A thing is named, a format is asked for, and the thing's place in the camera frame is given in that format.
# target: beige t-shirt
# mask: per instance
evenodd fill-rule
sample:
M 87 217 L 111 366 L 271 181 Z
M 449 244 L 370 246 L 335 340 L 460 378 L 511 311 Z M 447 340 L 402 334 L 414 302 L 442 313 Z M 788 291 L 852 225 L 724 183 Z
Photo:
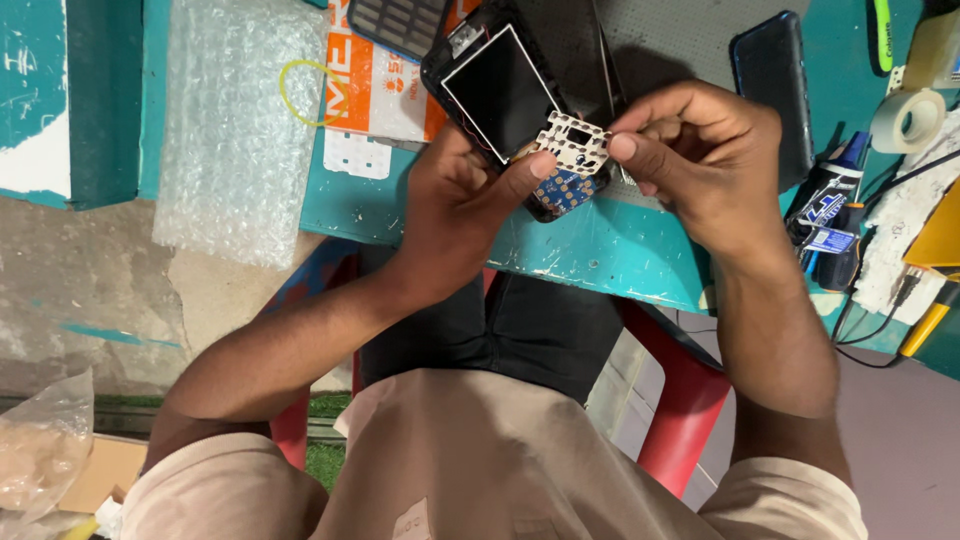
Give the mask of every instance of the beige t-shirt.
M 853 491 L 789 459 L 736 463 L 699 515 L 566 396 L 419 369 L 357 396 L 336 488 L 260 435 L 212 437 L 133 487 L 123 540 L 866 539 Z

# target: black pants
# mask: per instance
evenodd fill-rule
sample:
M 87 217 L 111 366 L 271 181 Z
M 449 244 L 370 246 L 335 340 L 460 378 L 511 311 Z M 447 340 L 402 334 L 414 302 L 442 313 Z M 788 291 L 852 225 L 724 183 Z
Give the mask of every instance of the black pants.
M 360 275 L 396 251 L 364 245 Z M 421 367 L 482 369 L 553 388 L 583 405 L 623 330 L 614 297 L 501 273 L 391 326 L 360 350 L 364 385 Z

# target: mobile phone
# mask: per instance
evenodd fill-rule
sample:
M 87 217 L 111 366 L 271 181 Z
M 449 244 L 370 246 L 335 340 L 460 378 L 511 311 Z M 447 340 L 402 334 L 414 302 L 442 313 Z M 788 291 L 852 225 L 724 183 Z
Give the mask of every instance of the mobile phone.
M 347 24 L 357 35 L 414 62 L 440 36 L 452 0 L 350 0 Z
M 557 170 L 524 201 L 537 220 L 565 215 L 608 183 L 602 130 L 570 113 L 513 0 L 487 0 L 468 15 L 423 58 L 420 79 L 499 172 L 545 138 L 551 150 L 562 140 Z
M 813 168 L 810 104 L 806 98 L 800 17 L 781 12 L 731 43 L 737 92 L 780 114 L 780 193 L 803 182 Z

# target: red plastic chair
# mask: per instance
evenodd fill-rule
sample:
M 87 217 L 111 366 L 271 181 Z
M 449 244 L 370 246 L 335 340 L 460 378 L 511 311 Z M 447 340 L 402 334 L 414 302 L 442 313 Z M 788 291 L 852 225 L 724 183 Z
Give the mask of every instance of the red plastic chair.
M 354 245 L 352 251 L 345 249 L 345 242 L 329 238 L 321 244 L 264 310 L 354 279 L 356 262 L 352 253 L 356 248 Z M 321 250 L 330 253 L 315 257 Z M 298 288 L 298 280 L 324 275 L 323 271 L 318 273 L 309 270 L 301 275 L 304 267 L 328 265 L 336 257 L 340 257 L 339 269 L 335 272 L 327 270 L 325 273 L 329 279 Z M 496 274 L 495 270 L 484 268 L 485 294 L 490 291 Z M 301 293 L 290 295 L 286 291 Z M 657 411 L 636 462 L 679 498 L 684 494 L 690 475 L 727 399 L 730 383 L 716 360 L 655 307 L 622 299 L 620 311 L 624 327 L 663 367 L 666 378 Z M 353 355 L 352 386 L 354 396 L 363 389 L 358 353 Z M 274 441 L 287 459 L 300 469 L 303 469 L 306 456 L 308 399 L 309 388 L 305 388 L 302 399 L 290 405 L 270 423 Z

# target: bubble wrap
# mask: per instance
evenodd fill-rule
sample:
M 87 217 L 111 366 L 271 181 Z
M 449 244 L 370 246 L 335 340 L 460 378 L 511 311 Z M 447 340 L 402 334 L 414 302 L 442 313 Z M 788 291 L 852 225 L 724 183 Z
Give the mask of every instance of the bubble wrap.
M 288 268 L 317 129 L 280 97 L 288 61 L 324 62 L 326 12 L 301 0 L 171 0 L 154 242 Z M 324 73 L 287 72 L 300 114 Z

